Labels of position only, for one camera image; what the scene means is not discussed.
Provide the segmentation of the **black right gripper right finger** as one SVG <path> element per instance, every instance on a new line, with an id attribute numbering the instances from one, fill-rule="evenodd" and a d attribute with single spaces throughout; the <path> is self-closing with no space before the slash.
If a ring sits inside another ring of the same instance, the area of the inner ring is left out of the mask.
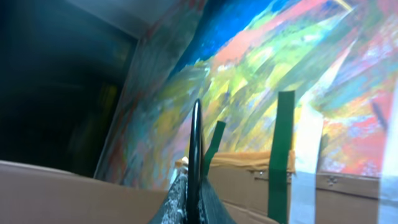
<path id="1" fill-rule="evenodd" d="M 236 224 L 205 177 L 199 191 L 199 221 L 202 224 Z"/>

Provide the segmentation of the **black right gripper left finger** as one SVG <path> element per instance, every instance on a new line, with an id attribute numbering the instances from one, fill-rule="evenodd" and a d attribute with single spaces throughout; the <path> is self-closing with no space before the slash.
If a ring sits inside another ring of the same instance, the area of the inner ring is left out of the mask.
<path id="1" fill-rule="evenodd" d="M 170 187 L 166 198 L 149 224 L 184 224 L 187 219 L 186 174 L 179 174 Z"/>

